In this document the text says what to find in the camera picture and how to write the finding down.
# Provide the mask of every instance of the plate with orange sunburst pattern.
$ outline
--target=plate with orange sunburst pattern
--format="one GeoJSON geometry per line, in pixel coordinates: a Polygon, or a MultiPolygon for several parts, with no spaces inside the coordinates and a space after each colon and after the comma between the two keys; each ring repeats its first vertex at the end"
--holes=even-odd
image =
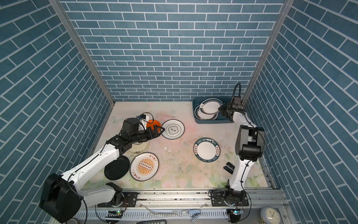
{"type": "Polygon", "coordinates": [[[159,168],[156,155],[144,152],[134,158],[131,164],[131,175],[135,180],[146,181],[151,179],[159,168]]]}

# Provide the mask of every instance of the clock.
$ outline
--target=clock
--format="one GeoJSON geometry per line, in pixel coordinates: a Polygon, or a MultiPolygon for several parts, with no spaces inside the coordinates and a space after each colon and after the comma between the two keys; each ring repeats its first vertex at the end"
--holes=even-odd
{"type": "Polygon", "coordinates": [[[261,219],[264,224],[281,224],[281,215],[271,207],[264,207],[260,212],[261,219]]]}

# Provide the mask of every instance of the stacked plate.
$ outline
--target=stacked plate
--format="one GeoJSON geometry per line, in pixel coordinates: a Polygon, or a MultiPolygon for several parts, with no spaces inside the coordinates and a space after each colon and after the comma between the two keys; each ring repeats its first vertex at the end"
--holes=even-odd
{"type": "Polygon", "coordinates": [[[215,120],[222,104],[223,102],[217,98],[206,99],[195,108],[195,117],[199,120],[215,120]]]}

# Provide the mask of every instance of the blue brick wall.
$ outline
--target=blue brick wall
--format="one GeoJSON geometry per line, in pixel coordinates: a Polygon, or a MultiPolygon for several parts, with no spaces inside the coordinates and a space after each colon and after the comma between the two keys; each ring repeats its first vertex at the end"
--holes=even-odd
{"type": "Polygon", "coordinates": [[[250,95],[298,223],[358,223],[358,4],[295,0],[250,95]]]}
{"type": "Polygon", "coordinates": [[[47,0],[0,15],[0,223],[43,223],[43,181],[87,157],[110,105],[47,0]]]}
{"type": "Polygon", "coordinates": [[[284,0],[61,1],[116,101],[245,91],[284,0]]]}

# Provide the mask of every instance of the floral tablecloth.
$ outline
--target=floral tablecloth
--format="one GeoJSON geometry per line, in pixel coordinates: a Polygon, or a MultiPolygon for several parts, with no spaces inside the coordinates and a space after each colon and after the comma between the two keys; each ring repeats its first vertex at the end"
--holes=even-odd
{"type": "MultiPolygon", "coordinates": [[[[93,189],[113,182],[124,189],[158,188],[214,188],[223,187],[231,174],[223,169],[227,162],[236,164],[235,142],[239,130],[233,124],[197,124],[194,121],[191,102],[117,102],[99,140],[96,151],[105,141],[119,133],[125,118],[151,112],[161,124],[170,119],[180,120],[185,126],[184,134],[175,140],[160,136],[149,142],[147,152],[154,153],[159,160],[155,176],[147,181],[134,180],[128,172],[116,181],[108,180],[103,169],[94,175],[83,188],[93,189]],[[220,146],[219,158],[211,163],[200,161],[193,152],[195,142],[202,138],[214,139],[220,146]]],[[[130,161],[135,154],[127,151],[130,161]]],[[[267,182],[257,161],[251,168],[245,187],[267,187],[267,182]]]]}

